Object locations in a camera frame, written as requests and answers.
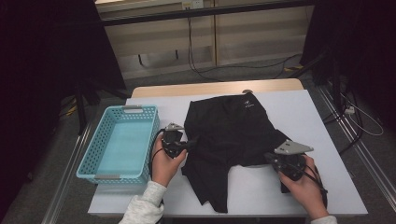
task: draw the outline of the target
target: gray carpet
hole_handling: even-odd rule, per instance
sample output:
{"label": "gray carpet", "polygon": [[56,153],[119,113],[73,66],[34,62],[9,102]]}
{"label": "gray carpet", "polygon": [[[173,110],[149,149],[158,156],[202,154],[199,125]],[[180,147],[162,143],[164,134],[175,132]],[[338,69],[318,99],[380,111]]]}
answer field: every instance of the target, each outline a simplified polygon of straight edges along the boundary
{"label": "gray carpet", "polygon": [[[273,63],[278,63],[281,60],[272,60],[266,62],[243,63],[239,65],[246,66],[264,66]],[[292,58],[285,63],[285,66],[294,66],[298,64],[298,57]],[[203,73],[202,75],[210,78],[219,79],[222,81],[235,80],[254,80],[254,79],[269,79],[279,75],[282,71],[283,64],[272,66],[268,68],[222,68],[211,72]],[[283,72],[279,77],[288,77],[290,73]],[[326,106],[317,88],[312,82],[309,74],[300,78],[303,82],[304,88],[307,89],[318,109],[319,114],[325,118],[331,113],[331,110]],[[169,85],[169,84],[183,84],[183,83],[199,83],[212,82],[214,80],[198,76],[192,71],[177,72],[174,74],[166,74],[155,77],[139,77],[126,81],[128,90],[125,91],[131,94],[133,89],[138,86],[152,86],[152,85]],[[99,92],[102,97],[102,102],[99,106],[87,105],[85,107],[88,118],[93,120],[93,128],[97,120],[101,117],[104,109],[109,105],[124,105],[125,102],[112,97],[106,92]],[[370,115],[375,112],[364,103],[362,99],[358,100],[360,108]],[[372,132],[378,132],[375,124],[363,116],[364,127]],[[334,141],[337,149],[341,150],[348,145],[348,140],[342,132],[337,122],[332,122],[326,126],[329,134]],[[70,155],[78,140],[78,115],[74,113],[71,116],[61,116],[58,127],[46,153],[42,160],[33,171],[33,180],[27,182],[22,187],[20,194],[14,203],[8,209],[8,213],[2,223],[41,223],[46,215],[47,209],[50,205],[51,199],[58,187],[59,181],[62,178],[64,169],[68,163]],[[371,136],[364,133],[361,140],[369,148],[370,152],[375,157],[378,164],[387,174],[392,183],[396,180],[396,168],[394,166],[394,158],[396,158],[396,133],[386,129],[381,136]],[[346,168],[354,177],[358,192],[360,193],[369,214],[363,217],[341,217],[338,219],[339,223],[394,223],[396,220],[396,213],[389,205],[384,194],[373,180],[372,176],[362,163],[358,154],[353,147],[346,152],[342,157]],[[81,180],[72,176],[68,194],[64,200],[63,206],[60,210],[60,215],[56,217],[57,223],[118,223],[119,217],[115,218],[101,218],[87,214],[91,203],[92,195],[95,190],[95,185],[88,183],[86,180]],[[290,220],[268,220],[256,218],[238,218],[238,219],[174,219],[173,223],[293,223]]]}

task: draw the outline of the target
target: black curtain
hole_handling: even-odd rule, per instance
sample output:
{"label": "black curtain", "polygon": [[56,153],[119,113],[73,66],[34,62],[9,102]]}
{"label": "black curtain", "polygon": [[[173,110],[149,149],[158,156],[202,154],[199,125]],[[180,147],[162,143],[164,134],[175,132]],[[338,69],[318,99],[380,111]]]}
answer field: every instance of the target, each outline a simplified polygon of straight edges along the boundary
{"label": "black curtain", "polygon": [[104,27],[63,28],[96,20],[91,0],[0,0],[0,220],[45,151],[61,100],[75,93],[76,82],[125,88]]}
{"label": "black curtain", "polygon": [[396,127],[396,10],[387,1],[321,0],[317,2],[307,32],[301,64],[322,52],[326,57],[313,69],[316,84],[340,75],[356,90],[384,124]]}

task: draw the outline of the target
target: plastic basket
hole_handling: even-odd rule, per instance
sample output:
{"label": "plastic basket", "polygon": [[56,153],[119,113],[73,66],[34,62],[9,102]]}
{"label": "plastic basket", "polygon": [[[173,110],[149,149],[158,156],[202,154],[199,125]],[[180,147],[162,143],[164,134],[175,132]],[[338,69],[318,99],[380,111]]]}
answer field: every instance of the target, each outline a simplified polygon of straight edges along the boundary
{"label": "plastic basket", "polygon": [[94,184],[146,184],[149,151],[160,127],[157,106],[110,106],[105,110],[77,170]]}

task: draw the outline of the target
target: hand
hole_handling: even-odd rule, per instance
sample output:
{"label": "hand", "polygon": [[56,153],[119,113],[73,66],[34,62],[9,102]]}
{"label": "hand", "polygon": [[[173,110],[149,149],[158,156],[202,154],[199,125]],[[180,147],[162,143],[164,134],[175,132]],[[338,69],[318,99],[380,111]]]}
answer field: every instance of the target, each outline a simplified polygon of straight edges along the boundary
{"label": "hand", "polygon": [[[314,159],[305,155],[304,157],[306,165],[309,166],[312,171],[315,171]],[[309,168],[305,168],[305,171],[313,177],[318,176],[318,174],[313,174]],[[323,204],[317,183],[309,179],[306,175],[303,175],[303,177],[297,181],[292,181],[281,172],[278,173],[280,181],[288,187],[293,197],[305,208],[313,220],[329,215]]]}
{"label": "hand", "polygon": [[168,187],[169,182],[177,172],[178,166],[186,159],[187,150],[183,150],[180,155],[172,159],[163,150],[162,138],[163,135],[160,134],[155,141],[154,149],[152,149],[152,181]]}

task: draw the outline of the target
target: electrical outlet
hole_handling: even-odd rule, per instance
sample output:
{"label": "electrical outlet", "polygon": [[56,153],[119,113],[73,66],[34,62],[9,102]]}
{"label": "electrical outlet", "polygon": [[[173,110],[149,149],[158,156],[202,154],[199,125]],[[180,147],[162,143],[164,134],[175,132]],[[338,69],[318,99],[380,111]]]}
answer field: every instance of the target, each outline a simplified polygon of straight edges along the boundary
{"label": "electrical outlet", "polygon": [[183,9],[183,10],[192,9],[191,1],[182,1],[181,2],[181,9]]}
{"label": "electrical outlet", "polygon": [[204,0],[191,1],[191,8],[204,8]]}
{"label": "electrical outlet", "polygon": [[350,106],[346,109],[346,114],[355,114],[355,107],[353,107],[352,105],[350,105]]}

